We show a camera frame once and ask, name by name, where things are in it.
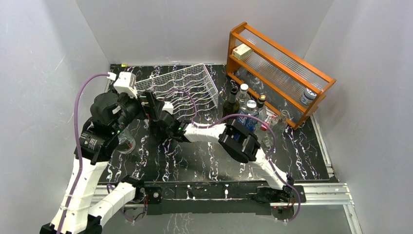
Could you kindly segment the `blue labelled clear bottle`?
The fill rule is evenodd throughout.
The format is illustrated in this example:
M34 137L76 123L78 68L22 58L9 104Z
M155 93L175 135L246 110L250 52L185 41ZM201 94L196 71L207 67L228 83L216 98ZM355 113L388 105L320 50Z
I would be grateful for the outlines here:
M253 116L255 118L259 117L259 110L257 103L254 100L248 100L245 105L239 108L239 114ZM238 116L237 121L246 127L249 131L254 132L257 124L257 120L250 117Z

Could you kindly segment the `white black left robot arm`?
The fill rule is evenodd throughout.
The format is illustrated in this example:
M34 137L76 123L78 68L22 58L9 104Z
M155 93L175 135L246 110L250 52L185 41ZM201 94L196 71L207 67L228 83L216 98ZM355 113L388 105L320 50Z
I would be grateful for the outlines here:
M140 97L112 92L95 97L90 107L92 116L82 133L75 129L74 167L64 199L53 220L43 225L40 233L100 234L127 202L143 201L143 183L127 176L105 198L91 205L99 179L119 144L119 134L135 119L160 116L164 105L152 91L145 91Z

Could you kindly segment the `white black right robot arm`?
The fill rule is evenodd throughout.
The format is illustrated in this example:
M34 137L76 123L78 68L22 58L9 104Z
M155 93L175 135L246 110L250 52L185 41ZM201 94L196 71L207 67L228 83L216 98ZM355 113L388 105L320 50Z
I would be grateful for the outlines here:
M245 114L232 114L216 123L207 125L179 121L167 111L147 114L148 119L178 142L218 143L235 161L244 164L251 163L251 167L266 180L271 189L274 189L277 200L286 202L293 196L294 192L299 195L294 188L293 179L269 159L254 133L235 119L221 123L230 117L237 116L257 120L256 117Z

